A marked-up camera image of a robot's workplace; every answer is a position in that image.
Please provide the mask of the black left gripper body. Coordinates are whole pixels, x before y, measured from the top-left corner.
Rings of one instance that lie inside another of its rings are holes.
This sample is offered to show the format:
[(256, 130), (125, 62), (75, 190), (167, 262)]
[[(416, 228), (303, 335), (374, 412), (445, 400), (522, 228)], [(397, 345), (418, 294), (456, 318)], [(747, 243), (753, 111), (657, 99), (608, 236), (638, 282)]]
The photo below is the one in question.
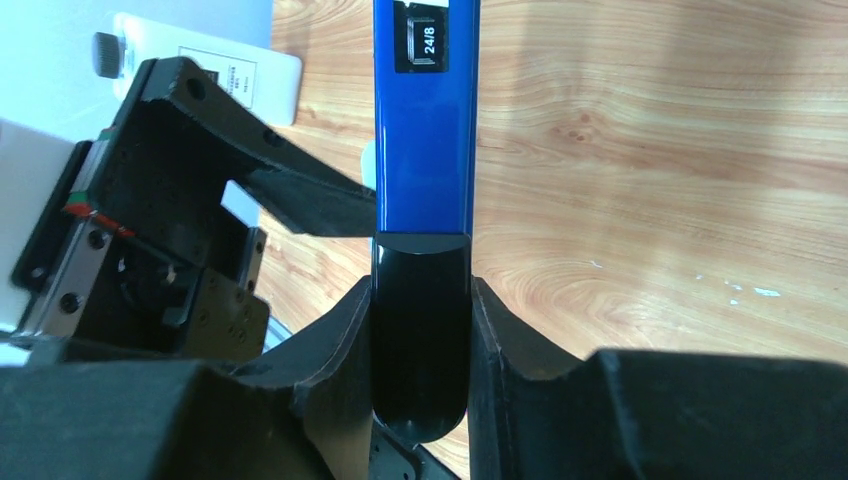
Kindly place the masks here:
[(92, 144), (65, 211), (92, 224), (103, 252), (70, 337), (132, 350), (248, 361), (266, 347), (269, 307), (255, 295), (263, 231), (220, 204), (224, 183), (180, 186), (140, 129), (107, 129)]

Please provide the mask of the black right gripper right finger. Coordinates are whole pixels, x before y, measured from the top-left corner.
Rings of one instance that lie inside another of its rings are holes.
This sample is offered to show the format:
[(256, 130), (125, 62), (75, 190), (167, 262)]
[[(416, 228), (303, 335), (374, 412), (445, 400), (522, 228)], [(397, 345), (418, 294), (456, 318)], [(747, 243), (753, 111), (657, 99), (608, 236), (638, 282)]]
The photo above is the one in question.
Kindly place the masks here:
[(475, 479), (843, 479), (847, 368), (600, 349), (579, 359), (473, 286)]

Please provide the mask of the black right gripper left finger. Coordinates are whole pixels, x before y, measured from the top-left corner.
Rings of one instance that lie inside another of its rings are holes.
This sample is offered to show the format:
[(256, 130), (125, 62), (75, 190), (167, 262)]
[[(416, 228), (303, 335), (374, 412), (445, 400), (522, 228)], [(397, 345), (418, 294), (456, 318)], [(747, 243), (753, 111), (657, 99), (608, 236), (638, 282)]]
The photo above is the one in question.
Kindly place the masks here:
[(1, 371), (5, 479), (364, 479), (372, 433), (359, 280), (239, 367), (73, 339)]

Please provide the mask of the blue black stapler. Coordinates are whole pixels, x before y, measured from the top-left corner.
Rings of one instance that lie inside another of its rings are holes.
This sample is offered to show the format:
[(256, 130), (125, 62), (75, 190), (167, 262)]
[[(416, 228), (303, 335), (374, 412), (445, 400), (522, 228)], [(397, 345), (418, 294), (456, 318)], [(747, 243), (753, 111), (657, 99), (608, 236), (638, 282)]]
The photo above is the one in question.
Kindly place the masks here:
[(373, 6), (372, 399), (411, 443), (444, 437), (467, 407), (480, 13), (477, 1)]

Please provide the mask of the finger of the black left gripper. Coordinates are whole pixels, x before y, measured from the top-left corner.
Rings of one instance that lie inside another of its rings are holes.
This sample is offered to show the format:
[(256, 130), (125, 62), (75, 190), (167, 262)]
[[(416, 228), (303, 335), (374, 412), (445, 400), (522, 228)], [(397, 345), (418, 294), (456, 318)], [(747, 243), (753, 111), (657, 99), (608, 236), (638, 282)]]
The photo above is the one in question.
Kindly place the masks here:
[(376, 193), (266, 125), (187, 57), (143, 61), (120, 127), (164, 153), (180, 186), (233, 181), (290, 232), (365, 238), (376, 231)]

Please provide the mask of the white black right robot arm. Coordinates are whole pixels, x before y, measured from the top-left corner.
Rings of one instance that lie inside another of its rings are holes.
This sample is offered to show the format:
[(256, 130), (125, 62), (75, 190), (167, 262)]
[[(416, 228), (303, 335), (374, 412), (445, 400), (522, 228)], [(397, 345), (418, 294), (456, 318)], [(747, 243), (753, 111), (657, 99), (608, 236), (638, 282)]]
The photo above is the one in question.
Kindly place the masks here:
[[(237, 369), (42, 341), (1, 372), (5, 479), (449, 479), (377, 425), (360, 281)], [(476, 479), (843, 479), (847, 368), (602, 349), (578, 360), (473, 289)]]

